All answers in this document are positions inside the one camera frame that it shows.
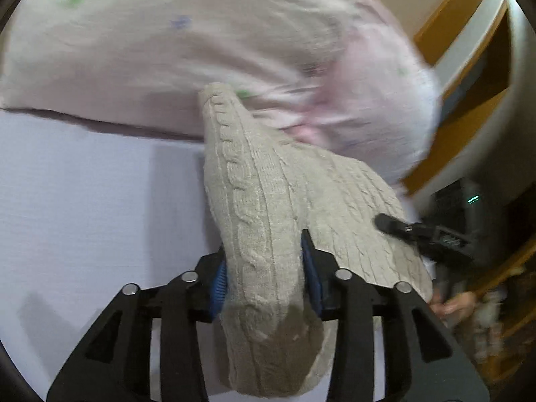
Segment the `person's right hand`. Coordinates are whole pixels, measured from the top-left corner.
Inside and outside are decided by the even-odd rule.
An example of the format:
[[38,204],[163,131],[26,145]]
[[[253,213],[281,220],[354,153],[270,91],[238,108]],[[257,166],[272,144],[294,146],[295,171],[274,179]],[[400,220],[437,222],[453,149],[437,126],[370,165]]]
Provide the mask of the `person's right hand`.
[[471,316],[477,304],[476,296],[470,292],[462,292],[443,302],[441,293],[436,290],[429,302],[430,309],[442,320],[456,317],[464,320]]

